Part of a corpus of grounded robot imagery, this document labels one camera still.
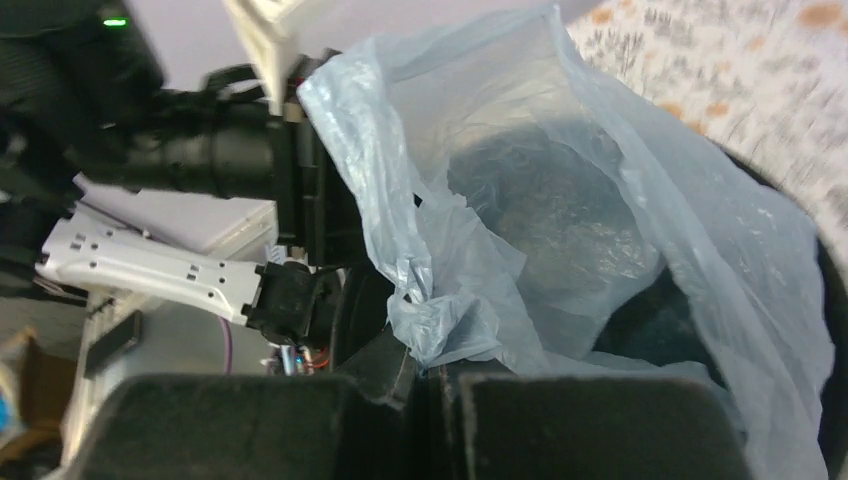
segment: black cylindrical motor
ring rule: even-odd
[[[96,183],[129,189],[274,199],[267,105],[204,96],[163,92],[167,105],[128,136],[123,163],[78,165]]]
[[[4,0],[0,8],[0,110],[59,151],[121,161],[114,127],[142,119],[163,84],[123,0]]]

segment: translucent plastic bag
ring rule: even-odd
[[[629,359],[599,368],[591,350],[667,267],[753,470],[826,478],[818,396],[833,347],[813,223],[586,66],[556,8],[373,38],[299,97],[356,197],[369,257],[397,287],[388,320],[422,364],[649,373]]]

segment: white surface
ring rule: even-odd
[[[63,478],[65,478],[65,469],[57,468],[56,470],[53,470],[52,472],[47,474],[47,476],[43,477],[41,480],[62,480]]]
[[[262,80],[271,114],[283,115],[284,79],[300,54],[298,31],[323,14],[332,1],[223,0]]]
[[[211,253],[218,258],[262,261],[265,246],[276,236],[273,214],[272,209],[266,209],[246,228],[214,245]],[[93,295],[89,304],[98,306],[107,298]],[[135,310],[141,310],[145,318],[138,345],[93,379],[83,378],[87,349]],[[264,373],[260,360],[270,351],[267,341],[256,330],[232,325],[231,331],[232,373]],[[76,384],[65,416],[63,465],[76,455],[85,430],[100,405],[126,379],[157,373],[221,373],[223,360],[221,327],[208,312],[136,293],[92,315],[85,322]]]
[[[194,252],[208,252],[229,232],[239,230],[272,202],[205,195],[127,191],[102,186],[88,187],[85,201],[130,225],[149,230],[154,237]]]
[[[59,220],[36,271],[63,285],[145,293],[214,313],[244,325],[261,277],[256,263],[221,261],[118,230],[85,214]]]
[[[304,53],[316,55],[324,48],[344,50],[380,33],[411,34],[433,26],[465,22],[496,10],[530,8],[548,3],[559,3],[562,18],[570,21],[601,1],[336,0],[336,5],[321,19],[303,29],[301,47]]]

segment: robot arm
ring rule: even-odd
[[[0,20],[0,165],[10,172],[0,190],[54,226],[24,242],[0,235],[0,262],[189,304],[276,343],[320,342],[311,326],[324,310],[324,272],[367,257],[353,196],[294,95],[333,54],[296,55],[294,27],[318,11],[314,1],[226,0],[254,63],[214,72],[194,92],[161,88],[122,0],[4,4],[4,19],[12,9],[23,20]],[[263,88],[232,90],[256,73]],[[131,190],[273,200],[278,243],[329,268],[220,262],[110,228],[74,212],[77,173]]]

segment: purple wire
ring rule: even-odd
[[[224,375],[229,375],[233,371],[233,332],[230,330],[230,322],[224,317],[218,317],[218,321],[224,333]]]

